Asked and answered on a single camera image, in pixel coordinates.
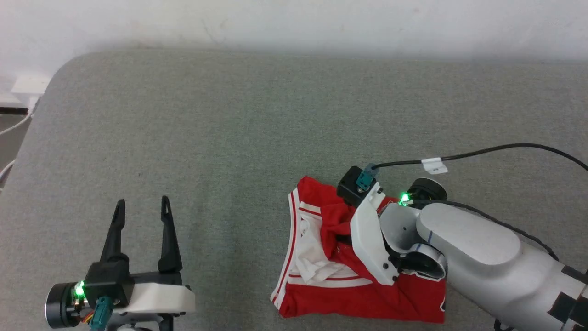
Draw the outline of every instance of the white wall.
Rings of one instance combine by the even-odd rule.
[[[0,0],[0,93],[122,47],[588,59],[586,0]]]

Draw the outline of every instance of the black tape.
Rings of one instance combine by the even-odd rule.
[[[588,331],[588,327],[582,325],[574,325],[572,331]]]
[[[555,302],[553,302],[551,310],[549,310],[547,313],[557,318],[558,321],[566,323],[575,305],[576,299],[563,292],[560,292],[557,296],[557,299],[555,299]]]
[[[28,112],[27,108],[0,107],[0,114],[3,115],[26,115]]]
[[[502,323],[497,319],[494,320],[494,331],[513,331],[513,330],[514,330],[514,328],[511,326],[507,326],[506,329],[503,329]]]
[[[580,296],[572,309],[570,319],[580,325],[588,327],[588,299]]]
[[[579,272],[578,270],[569,267],[569,266],[564,266],[562,269],[562,273],[570,276],[571,278],[574,278],[575,280],[579,280],[580,282],[588,285],[588,274],[583,274],[581,272]]]

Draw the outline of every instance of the gray fabric surface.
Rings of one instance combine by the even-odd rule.
[[[446,323],[282,319],[269,301],[288,246],[287,194],[352,165],[529,141],[588,161],[588,67],[314,59],[180,51],[86,55],[41,99],[0,197],[3,329],[46,330],[54,283],[99,259],[117,199],[132,272],[156,269],[169,195],[198,313],[177,330],[490,330],[447,289]],[[435,179],[588,267],[588,174],[539,150],[447,162]],[[383,169],[395,195],[426,173]]]

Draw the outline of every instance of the white fabric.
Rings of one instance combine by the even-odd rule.
[[[296,268],[306,284],[322,282],[327,277],[342,271],[347,274],[344,264],[329,261],[320,244],[320,226],[322,220],[319,216],[301,214],[301,237],[296,242],[294,262]]]

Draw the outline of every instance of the red shorts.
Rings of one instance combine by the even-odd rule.
[[[393,285],[379,284],[352,247],[337,241],[337,234],[350,234],[355,209],[336,195],[334,187],[305,177],[288,200],[290,242],[271,296],[283,317],[338,313],[443,322],[444,279],[401,273]]]

